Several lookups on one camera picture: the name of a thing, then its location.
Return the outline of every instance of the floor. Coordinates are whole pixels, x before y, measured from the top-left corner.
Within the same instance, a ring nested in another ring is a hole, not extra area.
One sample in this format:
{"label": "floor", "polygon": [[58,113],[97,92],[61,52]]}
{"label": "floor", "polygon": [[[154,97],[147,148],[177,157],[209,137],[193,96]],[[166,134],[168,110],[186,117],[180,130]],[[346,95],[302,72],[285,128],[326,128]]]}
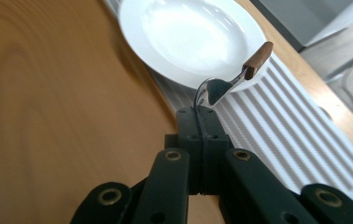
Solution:
{"label": "floor", "polygon": [[353,111],[353,22],[301,55]]}

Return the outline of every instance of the white plate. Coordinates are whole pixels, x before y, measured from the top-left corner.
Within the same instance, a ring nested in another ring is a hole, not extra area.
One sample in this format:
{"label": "white plate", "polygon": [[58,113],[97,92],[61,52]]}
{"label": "white plate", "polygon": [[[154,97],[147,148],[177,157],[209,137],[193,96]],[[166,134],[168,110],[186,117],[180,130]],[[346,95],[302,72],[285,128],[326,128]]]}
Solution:
{"label": "white plate", "polygon": [[[194,89],[210,77],[232,80],[266,41],[259,25],[233,0],[123,0],[119,23],[142,61]],[[233,91],[259,80],[265,66]]]}

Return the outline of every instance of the placemat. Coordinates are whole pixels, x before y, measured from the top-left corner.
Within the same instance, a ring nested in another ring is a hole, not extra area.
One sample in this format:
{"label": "placemat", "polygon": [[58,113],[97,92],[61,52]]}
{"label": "placemat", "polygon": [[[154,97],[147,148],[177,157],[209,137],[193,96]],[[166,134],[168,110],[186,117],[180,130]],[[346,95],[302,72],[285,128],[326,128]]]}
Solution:
{"label": "placemat", "polygon": [[[227,95],[214,110],[235,147],[256,153],[290,190],[323,183],[353,190],[353,146],[272,54],[261,81]],[[150,70],[171,107],[192,105],[195,90]]]}

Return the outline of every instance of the wood grain surface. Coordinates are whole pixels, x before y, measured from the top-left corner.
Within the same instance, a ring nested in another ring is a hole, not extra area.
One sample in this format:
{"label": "wood grain surface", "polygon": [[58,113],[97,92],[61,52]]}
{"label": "wood grain surface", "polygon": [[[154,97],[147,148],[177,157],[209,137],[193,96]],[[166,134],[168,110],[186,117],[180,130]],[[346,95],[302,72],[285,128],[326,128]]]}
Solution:
{"label": "wood grain surface", "polygon": [[[353,141],[351,113],[239,3]],[[134,185],[176,131],[170,111],[103,2],[0,0],[0,223],[67,223],[97,185]],[[189,223],[222,223],[216,199],[190,198]]]}

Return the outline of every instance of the wooden handle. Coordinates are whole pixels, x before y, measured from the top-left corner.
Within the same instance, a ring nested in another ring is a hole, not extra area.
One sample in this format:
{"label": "wooden handle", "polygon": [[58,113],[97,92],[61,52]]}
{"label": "wooden handle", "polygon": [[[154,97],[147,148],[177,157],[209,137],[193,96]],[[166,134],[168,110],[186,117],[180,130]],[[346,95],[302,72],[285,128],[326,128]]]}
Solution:
{"label": "wooden handle", "polygon": [[270,57],[273,50],[273,43],[270,41],[265,42],[245,63],[244,68],[247,69],[245,79],[252,79],[256,72]]}

